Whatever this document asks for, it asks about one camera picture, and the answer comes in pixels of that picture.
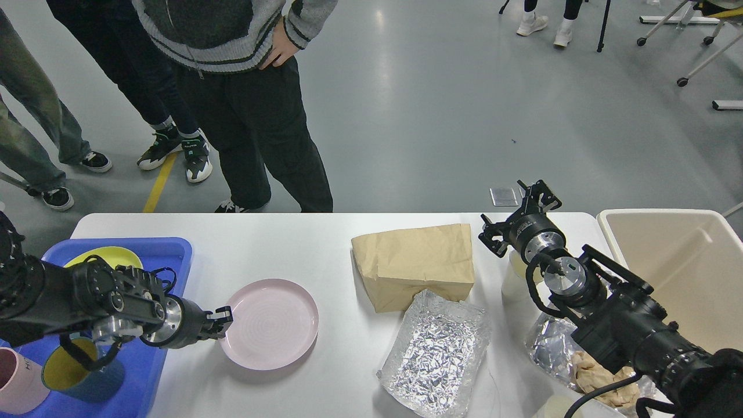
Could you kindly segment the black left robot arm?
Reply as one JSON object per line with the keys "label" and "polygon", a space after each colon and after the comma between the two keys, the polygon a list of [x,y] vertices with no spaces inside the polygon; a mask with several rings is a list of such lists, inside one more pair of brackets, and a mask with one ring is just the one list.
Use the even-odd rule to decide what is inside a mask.
{"label": "black left robot arm", "polygon": [[157,272],[111,267],[98,253],[60,267],[25,254],[23,240],[2,214],[2,339],[12,347],[56,335],[72,360],[96,371],[133,339],[177,349],[225,338],[233,323],[231,307],[204,311],[175,296],[175,280],[160,280]]}

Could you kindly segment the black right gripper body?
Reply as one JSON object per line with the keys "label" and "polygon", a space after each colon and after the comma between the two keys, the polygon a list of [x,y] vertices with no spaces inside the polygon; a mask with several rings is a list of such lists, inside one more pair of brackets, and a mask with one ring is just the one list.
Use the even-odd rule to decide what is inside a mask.
{"label": "black right gripper body", "polygon": [[546,214],[531,214],[507,221],[504,244],[509,244],[525,264],[537,254],[557,259],[567,257],[566,237]]}

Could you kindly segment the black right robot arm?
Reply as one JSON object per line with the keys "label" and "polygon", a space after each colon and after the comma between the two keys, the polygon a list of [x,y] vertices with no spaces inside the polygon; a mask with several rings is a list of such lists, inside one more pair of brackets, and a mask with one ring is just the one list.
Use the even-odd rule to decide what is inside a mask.
{"label": "black right robot arm", "polygon": [[647,376],[667,401],[638,399],[640,417],[651,409],[674,417],[740,417],[741,351],[710,354],[685,339],[676,322],[663,322],[667,312],[652,298],[649,283],[589,244],[574,257],[564,233],[547,217],[561,201],[544,180],[520,187],[525,193],[520,207],[502,222],[482,216],[478,238],[497,257],[508,248],[520,255],[533,303],[546,315],[570,320],[576,327],[572,339],[600,365],[610,372],[634,369],[632,377],[576,400],[565,416]]}

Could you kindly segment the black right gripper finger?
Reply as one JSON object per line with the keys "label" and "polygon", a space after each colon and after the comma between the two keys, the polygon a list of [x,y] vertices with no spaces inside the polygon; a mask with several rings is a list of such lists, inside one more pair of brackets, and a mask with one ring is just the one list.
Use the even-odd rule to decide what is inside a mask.
{"label": "black right gripper finger", "polygon": [[518,180],[518,185],[524,191],[522,204],[518,209],[518,219],[546,217],[547,212],[562,207],[562,201],[550,190],[544,180],[538,180],[530,186]]}
{"label": "black right gripper finger", "polygon": [[508,217],[501,222],[492,222],[488,216],[481,214],[484,222],[479,240],[486,248],[499,258],[504,258],[508,247],[513,245],[511,230],[513,228],[513,219]]}

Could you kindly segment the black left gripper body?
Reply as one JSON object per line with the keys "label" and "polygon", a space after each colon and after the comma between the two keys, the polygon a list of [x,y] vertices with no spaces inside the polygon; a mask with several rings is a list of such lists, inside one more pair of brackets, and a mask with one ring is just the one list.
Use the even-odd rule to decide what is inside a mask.
{"label": "black left gripper body", "polygon": [[144,333],[139,339],[150,347],[180,349],[198,341],[215,340],[211,330],[210,313],[202,310],[193,301],[177,296],[165,297],[165,321],[156,330]]}

